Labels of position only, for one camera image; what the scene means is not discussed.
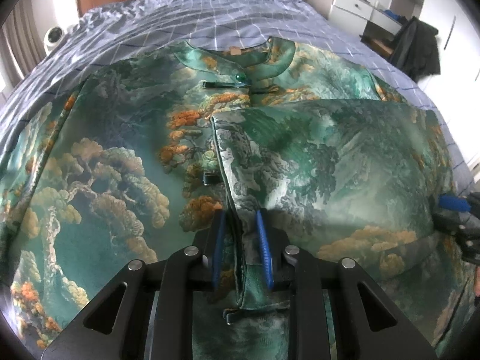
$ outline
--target curtain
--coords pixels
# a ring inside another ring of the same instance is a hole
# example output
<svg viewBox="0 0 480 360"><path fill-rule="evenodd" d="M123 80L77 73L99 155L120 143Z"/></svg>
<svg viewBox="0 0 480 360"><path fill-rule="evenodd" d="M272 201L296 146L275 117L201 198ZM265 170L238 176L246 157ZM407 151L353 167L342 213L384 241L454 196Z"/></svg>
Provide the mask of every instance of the curtain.
<svg viewBox="0 0 480 360"><path fill-rule="evenodd" d="M20 0L0 31L0 58L15 87L46 57L33 19L32 0Z"/></svg>

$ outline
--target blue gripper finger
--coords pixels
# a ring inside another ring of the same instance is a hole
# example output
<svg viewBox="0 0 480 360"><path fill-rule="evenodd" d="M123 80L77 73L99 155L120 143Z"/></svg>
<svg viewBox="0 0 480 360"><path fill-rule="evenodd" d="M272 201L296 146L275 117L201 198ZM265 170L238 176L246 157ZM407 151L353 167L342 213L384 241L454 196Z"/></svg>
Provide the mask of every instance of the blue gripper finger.
<svg viewBox="0 0 480 360"><path fill-rule="evenodd" d="M470 212L471 206L466 199L458 198L452 195L440 195L438 206L450 211Z"/></svg>
<svg viewBox="0 0 480 360"><path fill-rule="evenodd" d="M260 253L262 255L263 270L265 272L265 278L268 288L271 290L273 288L273 267L272 267L272 255L270 253L270 248L268 246L267 232L265 229L265 224L263 223L262 213L260 210L257 211L257 230L258 238L260 239Z"/></svg>

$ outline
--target green button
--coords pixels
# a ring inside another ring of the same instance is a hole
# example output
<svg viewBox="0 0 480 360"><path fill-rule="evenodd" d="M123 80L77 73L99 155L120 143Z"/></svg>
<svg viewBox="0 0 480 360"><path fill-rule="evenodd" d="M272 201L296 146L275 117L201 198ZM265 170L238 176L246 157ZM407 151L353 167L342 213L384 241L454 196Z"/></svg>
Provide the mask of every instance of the green button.
<svg viewBox="0 0 480 360"><path fill-rule="evenodd" d="M244 83L247 80L247 76L244 73L239 73L235 76L235 79L241 83Z"/></svg>

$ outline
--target black jacket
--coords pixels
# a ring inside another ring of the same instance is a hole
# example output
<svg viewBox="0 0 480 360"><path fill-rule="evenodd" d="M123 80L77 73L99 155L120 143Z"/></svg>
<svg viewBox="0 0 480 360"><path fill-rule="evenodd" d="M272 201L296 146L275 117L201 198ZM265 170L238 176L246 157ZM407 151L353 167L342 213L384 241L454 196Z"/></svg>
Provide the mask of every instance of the black jacket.
<svg viewBox="0 0 480 360"><path fill-rule="evenodd" d="M440 74L437 34L435 27L412 17L390 43L394 51L388 62L416 83L422 77Z"/></svg>

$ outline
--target dresser drawer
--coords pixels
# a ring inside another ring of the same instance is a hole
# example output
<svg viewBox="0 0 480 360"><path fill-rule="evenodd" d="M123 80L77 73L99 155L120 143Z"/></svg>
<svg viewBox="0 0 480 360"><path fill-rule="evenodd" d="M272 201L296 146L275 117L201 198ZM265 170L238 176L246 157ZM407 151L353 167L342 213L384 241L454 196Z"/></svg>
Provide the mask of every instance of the dresser drawer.
<svg viewBox="0 0 480 360"><path fill-rule="evenodd" d="M355 15L369 19L373 11L373 7L360 0L333 0L333 5L352 12Z"/></svg>
<svg viewBox="0 0 480 360"><path fill-rule="evenodd" d="M328 21L335 27L358 36L363 35L368 20L344 9L332 7Z"/></svg>

